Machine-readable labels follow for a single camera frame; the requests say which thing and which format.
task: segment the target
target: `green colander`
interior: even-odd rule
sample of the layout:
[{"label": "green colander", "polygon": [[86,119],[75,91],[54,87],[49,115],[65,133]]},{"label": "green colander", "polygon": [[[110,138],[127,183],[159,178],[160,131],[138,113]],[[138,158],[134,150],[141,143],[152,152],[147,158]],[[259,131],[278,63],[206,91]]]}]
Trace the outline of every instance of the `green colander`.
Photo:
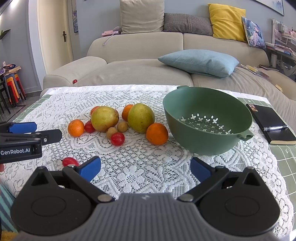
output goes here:
[{"label": "green colander", "polygon": [[250,111],[224,92],[179,86],[165,96],[163,106],[172,135],[193,153],[218,155],[253,137]]}]

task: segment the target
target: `yellow pillow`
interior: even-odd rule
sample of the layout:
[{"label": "yellow pillow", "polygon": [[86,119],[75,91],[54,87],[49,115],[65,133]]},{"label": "yellow pillow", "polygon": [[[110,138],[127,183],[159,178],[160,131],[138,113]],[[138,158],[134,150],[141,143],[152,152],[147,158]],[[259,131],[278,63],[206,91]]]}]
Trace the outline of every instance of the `yellow pillow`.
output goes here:
[{"label": "yellow pillow", "polygon": [[246,16],[245,9],[217,3],[208,5],[214,38],[233,39],[247,43],[242,24],[242,16]]}]

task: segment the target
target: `sticker on notebook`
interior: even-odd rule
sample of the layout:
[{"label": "sticker on notebook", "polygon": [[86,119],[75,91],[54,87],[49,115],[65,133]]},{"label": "sticker on notebook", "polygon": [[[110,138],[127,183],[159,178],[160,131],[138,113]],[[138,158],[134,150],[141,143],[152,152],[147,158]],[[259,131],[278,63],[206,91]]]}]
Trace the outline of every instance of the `sticker on notebook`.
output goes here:
[{"label": "sticker on notebook", "polygon": [[252,111],[257,111],[256,107],[253,104],[248,104],[248,105],[251,107]]}]

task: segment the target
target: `gray checkered pillow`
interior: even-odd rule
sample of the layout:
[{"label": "gray checkered pillow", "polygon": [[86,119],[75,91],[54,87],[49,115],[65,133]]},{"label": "gray checkered pillow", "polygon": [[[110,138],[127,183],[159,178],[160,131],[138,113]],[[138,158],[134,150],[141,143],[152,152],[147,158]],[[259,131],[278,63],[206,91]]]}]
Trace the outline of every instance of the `gray checkered pillow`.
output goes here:
[{"label": "gray checkered pillow", "polygon": [[213,35],[209,18],[183,13],[165,13],[164,32]]}]

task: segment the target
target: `door handle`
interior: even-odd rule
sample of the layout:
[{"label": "door handle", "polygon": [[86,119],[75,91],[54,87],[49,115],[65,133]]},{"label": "door handle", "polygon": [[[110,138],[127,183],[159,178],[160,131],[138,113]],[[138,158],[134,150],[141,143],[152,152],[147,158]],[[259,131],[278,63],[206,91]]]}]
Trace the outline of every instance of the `door handle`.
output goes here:
[{"label": "door handle", "polygon": [[66,40],[66,32],[65,31],[63,31],[63,36],[64,36],[64,42],[66,42],[67,40]]}]

